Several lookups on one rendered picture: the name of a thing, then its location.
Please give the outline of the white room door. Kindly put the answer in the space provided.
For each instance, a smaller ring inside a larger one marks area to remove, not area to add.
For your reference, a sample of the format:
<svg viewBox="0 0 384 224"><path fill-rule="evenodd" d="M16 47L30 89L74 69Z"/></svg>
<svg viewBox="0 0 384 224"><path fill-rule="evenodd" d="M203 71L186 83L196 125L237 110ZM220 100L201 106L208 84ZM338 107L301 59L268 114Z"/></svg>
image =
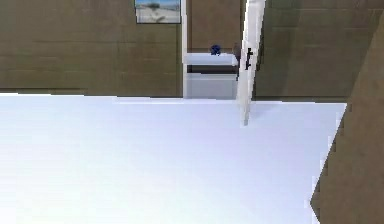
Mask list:
<svg viewBox="0 0 384 224"><path fill-rule="evenodd" d="M244 126L246 126L249 122L265 2L266 0L246 0L245 5L241 59L237 83L237 102L240 109L241 124ZM253 55L250 59L251 66L248 70L245 70L248 48L252 48Z"/></svg>

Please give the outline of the framed landscape picture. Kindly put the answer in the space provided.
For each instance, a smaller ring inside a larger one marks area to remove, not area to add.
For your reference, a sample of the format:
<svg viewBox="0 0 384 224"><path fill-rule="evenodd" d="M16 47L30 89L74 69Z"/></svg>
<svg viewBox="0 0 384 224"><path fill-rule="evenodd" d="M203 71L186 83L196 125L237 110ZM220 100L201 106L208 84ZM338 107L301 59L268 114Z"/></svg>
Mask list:
<svg viewBox="0 0 384 224"><path fill-rule="evenodd" d="M138 24L179 24L181 0L134 0Z"/></svg>

